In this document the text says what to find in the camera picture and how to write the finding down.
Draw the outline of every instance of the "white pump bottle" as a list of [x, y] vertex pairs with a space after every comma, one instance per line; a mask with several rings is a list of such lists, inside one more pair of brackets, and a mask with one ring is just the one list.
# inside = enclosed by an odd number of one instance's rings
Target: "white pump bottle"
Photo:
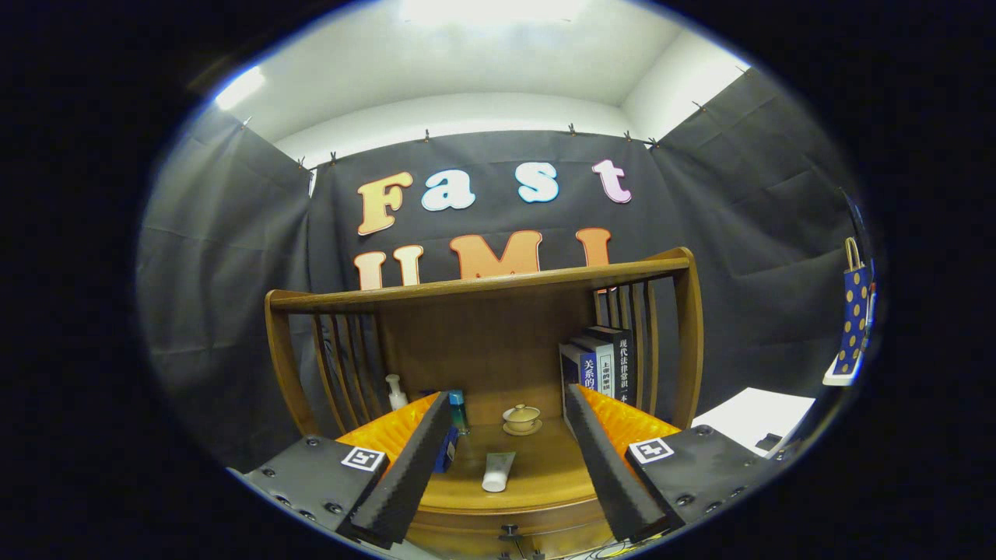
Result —
[[390, 385], [390, 393], [387, 395], [387, 398], [390, 400], [390, 409], [392, 411], [396, 411], [407, 405], [408, 397], [401, 392], [401, 387], [397, 384], [397, 382], [401, 381], [401, 377], [396, 374], [391, 374], [384, 379], [387, 381], [387, 384]]

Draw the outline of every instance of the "white wall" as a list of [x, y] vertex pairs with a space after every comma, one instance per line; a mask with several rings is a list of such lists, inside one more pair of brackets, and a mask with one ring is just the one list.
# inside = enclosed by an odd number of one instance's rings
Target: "white wall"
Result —
[[622, 102], [635, 138], [661, 139], [750, 65], [684, 29]]
[[343, 115], [277, 140], [278, 149], [312, 167], [336, 157], [425, 137], [484, 131], [566, 131], [621, 137], [632, 129], [622, 109], [531, 94], [454, 94], [406, 100]]

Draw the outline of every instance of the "cutout letter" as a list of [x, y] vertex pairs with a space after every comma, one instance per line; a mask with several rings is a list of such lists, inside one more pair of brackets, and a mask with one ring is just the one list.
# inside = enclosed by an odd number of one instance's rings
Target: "cutout letter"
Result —
[[522, 183], [519, 196], [526, 202], [549, 202], [557, 198], [560, 186], [554, 180], [557, 170], [549, 163], [530, 161], [515, 168], [515, 178]]
[[431, 212], [466, 208], [477, 198], [470, 191], [470, 175], [460, 169], [440, 171], [427, 179], [425, 186], [429, 190], [422, 195], [422, 207]]
[[539, 231], [516, 231], [508, 238], [501, 260], [480, 235], [461, 235], [449, 242], [460, 261], [460, 278], [486, 278], [540, 271]]
[[403, 171], [390, 177], [369, 182], [357, 189], [364, 198], [364, 222], [357, 228], [360, 235], [370, 235], [375, 231], [388, 229], [394, 224], [394, 216], [388, 216], [387, 210], [397, 211], [401, 208], [400, 186], [411, 186], [411, 173]]
[[380, 266], [387, 260], [387, 255], [380, 251], [372, 251], [357, 255], [353, 264], [360, 269], [360, 289], [375, 290], [382, 287], [380, 283]]
[[[609, 240], [613, 238], [613, 235], [607, 229], [586, 227], [585, 229], [579, 229], [578, 233], [575, 233], [574, 236], [585, 247], [586, 266], [603, 266], [609, 264]], [[599, 290], [599, 293], [604, 294], [607, 291], [602, 289]]]
[[592, 165], [592, 171], [599, 174], [602, 179], [602, 188], [613, 202], [626, 204], [632, 199], [632, 194], [628, 190], [623, 190], [620, 186], [620, 177], [625, 177], [622, 169], [613, 165], [611, 159], [603, 159]]
[[405, 245], [394, 249], [394, 259], [401, 263], [401, 285], [418, 284], [418, 257], [424, 250], [421, 245]]

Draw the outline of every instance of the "white tube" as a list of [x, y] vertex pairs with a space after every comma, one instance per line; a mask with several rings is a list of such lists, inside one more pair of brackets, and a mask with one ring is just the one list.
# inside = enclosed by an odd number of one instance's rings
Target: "white tube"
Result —
[[501, 492], [508, 482], [508, 471], [512, 468], [515, 451], [507, 453], [488, 453], [484, 466], [484, 480], [481, 487], [489, 492]]

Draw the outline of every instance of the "white ceiling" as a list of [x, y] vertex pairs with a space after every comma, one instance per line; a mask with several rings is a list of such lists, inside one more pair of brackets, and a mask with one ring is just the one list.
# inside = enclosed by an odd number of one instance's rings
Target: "white ceiling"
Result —
[[254, 132], [277, 141], [361, 109], [445, 94], [542, 94], [617, 107], [681, 27], [626, 0], [580, 1], [571, 22], [500, 27], [405, 22], [401, 0], [359, 4], [260, 63], [265, 83], [230, 112], [251, 116]]

